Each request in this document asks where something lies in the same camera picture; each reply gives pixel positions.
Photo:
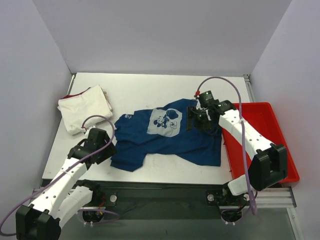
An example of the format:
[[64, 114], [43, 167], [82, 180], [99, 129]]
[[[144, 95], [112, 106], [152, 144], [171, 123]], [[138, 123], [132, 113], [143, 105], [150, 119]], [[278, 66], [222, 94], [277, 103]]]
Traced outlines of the blue printed t-shirt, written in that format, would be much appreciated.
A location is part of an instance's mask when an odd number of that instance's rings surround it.
[[111, 166], [133, 172], [152, 154], [176, 155], [199, 166], [221, 165], [222, 133], [187, 130], [187, 109], [193, 99], [179, 99], [163, 107], [123, 114], [115, 122], [116, 154]]

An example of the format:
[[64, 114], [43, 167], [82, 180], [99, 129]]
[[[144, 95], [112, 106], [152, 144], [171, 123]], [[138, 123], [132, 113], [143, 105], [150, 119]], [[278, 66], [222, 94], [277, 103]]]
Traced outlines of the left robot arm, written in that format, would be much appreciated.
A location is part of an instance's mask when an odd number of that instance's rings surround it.
[[104, 202], [100, 185], [80, 180], [92, 165], [99, 165], [117, 152], [105, 130], [92, 128], [88, 137], [70, 149], [52, 181], [29, 205], [15, 213], [18, 240], [57, 240], [62, 228], [85, 205], [96, 211]]

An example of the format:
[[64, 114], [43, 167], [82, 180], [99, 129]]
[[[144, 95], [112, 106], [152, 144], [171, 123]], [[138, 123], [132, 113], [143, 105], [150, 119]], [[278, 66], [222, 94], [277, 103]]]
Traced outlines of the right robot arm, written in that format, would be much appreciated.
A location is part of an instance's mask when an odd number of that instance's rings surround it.
[[187, 130], [193, 128], [207, 132], [221, 127], [242, 146], [245, 173], [224, 185], [222, 200], [233, 204], [240, 195], [250, 190], [261, 191], [288, 176], [288, 150], [283, 144], [275, 144], [260, 134], [236, 107], [228, 100], [206, 103], [200, 108], [187, 108]]

